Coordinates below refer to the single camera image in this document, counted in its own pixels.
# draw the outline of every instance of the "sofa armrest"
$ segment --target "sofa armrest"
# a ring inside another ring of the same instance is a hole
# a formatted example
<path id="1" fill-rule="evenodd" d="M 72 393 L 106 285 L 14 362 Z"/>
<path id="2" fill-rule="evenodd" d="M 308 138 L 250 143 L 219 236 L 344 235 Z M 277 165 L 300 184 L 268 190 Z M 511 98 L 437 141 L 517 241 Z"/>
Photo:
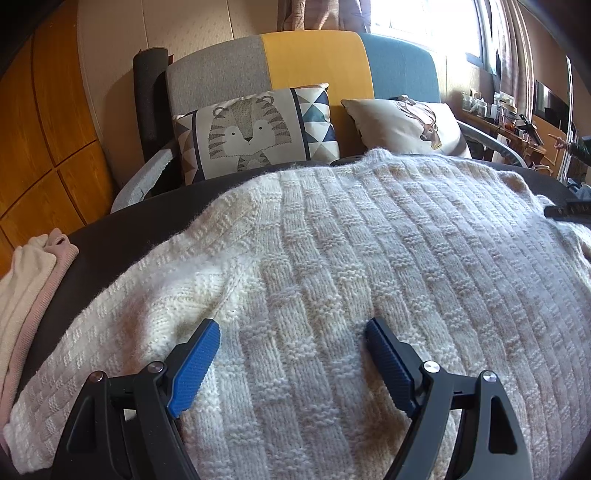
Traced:
<path id="1" fill-rule="evenodd" d="M 468 137 L 471 140 L 476 140 L 480 142 L 485 147 L 491 148 L 497 152 L 499 152 L 503 157 L 509 160 L 512 164 L 521 166 L 523 168 L 528 168 L 527 164 L 521 158 L 521 156 L 513 149 L 507 147 L 507 145 L 499 142 L 495 138 L 492 138 L 490 135 L 487 135 L 484 132 L 481 132 L 477 128 L 474 128 L 471 125 L 465 124 L 464 122 L 457 121 L 457 124 L 460 126 L 460 130 L 464 137 Z"/>
<path id="2" fill-rule="evenodd" d="M 121 189 L 113 206 L 111 213 L 117 212 L 129 205 L 141 202 L 146 194 L 156 184 L 160 178 L 164 167 L 170 163 L 178 154 L 178 144 L 176 140 L 171 140 L 163 148 L 155 153 L 145 165 L 125 184 Z"/>

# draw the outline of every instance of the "pink curtain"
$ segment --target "pink curtain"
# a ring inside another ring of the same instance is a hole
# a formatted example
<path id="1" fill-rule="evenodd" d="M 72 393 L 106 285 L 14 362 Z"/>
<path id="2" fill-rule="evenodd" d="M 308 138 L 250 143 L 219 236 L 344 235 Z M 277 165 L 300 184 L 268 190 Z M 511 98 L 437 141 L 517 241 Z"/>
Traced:
<path id="1" fill-rule="evenodd" d="M 491 0 L 493 46 L 501 59 L 501 91 L 515 97 L 519 113 L 531 119 L 534 65 L 530 37 L 517 0 Z"/>
<path id="2" fill-rule="evenodd" d="M 369 32 L 371 0 L 280 0 L 277 30 Z"/>

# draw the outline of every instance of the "deer print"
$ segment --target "deer print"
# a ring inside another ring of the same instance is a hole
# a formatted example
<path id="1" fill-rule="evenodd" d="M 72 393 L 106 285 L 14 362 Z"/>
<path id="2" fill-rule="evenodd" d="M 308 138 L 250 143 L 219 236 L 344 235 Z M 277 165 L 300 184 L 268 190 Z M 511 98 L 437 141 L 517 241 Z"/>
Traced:
<path id="1" fill-rule="evenodd" d="M 423 133 L 421 134 L 421 140 L 424 142 L 431 142 L 431 148 L 436 150 L 441 148 L 441 138 L 439 137 L 439 133 L 437 130 L 437 116 L 435 112 L 431 110 L 427 105 L 420 102 L 415 102 L 411 98 L 406 95 L 402 95 L 396 102 L 398 108 L 400 108 L 407 117 L 412 118 L 419 122 L 419 124 L 423 127 Z M 409 106 L 416 106 L 417 108 L 421 109 L 428 117 L 430 122 L 426 122 L 416 113 L 413 113 L 409 110 Z"/>

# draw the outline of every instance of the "pink garment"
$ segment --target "pink garment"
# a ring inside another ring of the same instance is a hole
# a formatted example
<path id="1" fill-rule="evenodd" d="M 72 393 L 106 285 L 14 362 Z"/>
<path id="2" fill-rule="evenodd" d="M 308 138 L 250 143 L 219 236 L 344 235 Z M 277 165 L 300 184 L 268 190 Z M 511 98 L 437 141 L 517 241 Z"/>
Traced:
<path id="1" fill-rule="evenodd" d="M 18 383 L 20 382 L 22 369 L 27 360 L 33 338 L 37 333 L 39 322 L 43 318 L 49 302 L 51 302 L 51 299 L 56 293 L 57 287 L 60 286 L 61 280 L 79 253 L 78 247 L 72 245 L 68 237 L 58 228 L 53 229 L 49 234 L 43 250 L 56 256 L 56 265 L 35 299 L 25 322 L 22 324 L 16 344 L 12 350 L 4 385 L 0 385 L 2 390 L 2 394 L 0 395 L 0 445 L 2 445 L 6 453 L 8 453 L 8 446 L 4 441 L 2 429 L 10 419 L 10 412 L 17 394 Z"/>

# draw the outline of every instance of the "television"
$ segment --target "television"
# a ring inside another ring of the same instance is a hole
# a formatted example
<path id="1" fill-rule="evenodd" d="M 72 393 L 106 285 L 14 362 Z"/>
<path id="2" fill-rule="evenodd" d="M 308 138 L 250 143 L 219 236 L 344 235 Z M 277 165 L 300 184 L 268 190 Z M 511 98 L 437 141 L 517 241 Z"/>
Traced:
<path id="1" fill-rule="evenodd" d="M 568 133 L 569 106 L 552 93 L 546 85 L 536 81 L 534 91 L 534 115 L 546 120 L 550 125 Z"/>

